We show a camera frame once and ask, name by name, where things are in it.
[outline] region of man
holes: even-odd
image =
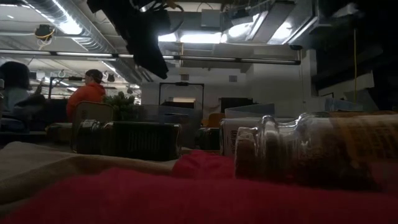
[[[85,75],[85,86],[77,89],[72,96],[70,96],[67,104],[67,115],[68,119],[72,121],[73,114],[77,104],[82,101],[90,101],[95,103],[101,103],[105,95],[105,89],[100,84],[103,74],[97,69],[91,69],[86,72]]]

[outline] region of dark hair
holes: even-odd
[[[91,69],[86,72],[86,75],[93,78],[94,81],[98,84],[101,83],[103,74],[97,69]]]
[[[19,87],[29,89],[29,68],[23,63],[6,62],[0,66],[0,73],[4,79],[4,88]]]

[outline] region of orange shirt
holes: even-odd
[[[98,83],[90,83],[77,89],[70,96],[67,104],[67,115],[69,121],[72,121],[77,104],[82,101],[101,103],[105,95],[105,89]]]

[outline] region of ductwork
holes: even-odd
[[[117,53],[93,23],[80,11],[71,0],[23,0],[32,9],[50,21],[65,34],[81,34],[90,38],[73,40],[93,53]],[[129,83],[140,83],[141,76],[129,68],[120,58],[113,62],[103,62],[113,68]]]

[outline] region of glass jar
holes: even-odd
[[[75,149],[80,154],[169,161],[180,157],[180,132],[179,124],[86,120],[79,126]]]
[[[236,177],[380,190],[383,174],[373,167],[398,161],[398,115],[362,115],[307,113],[291,123],[265,116],[255,128],[239,128]]]

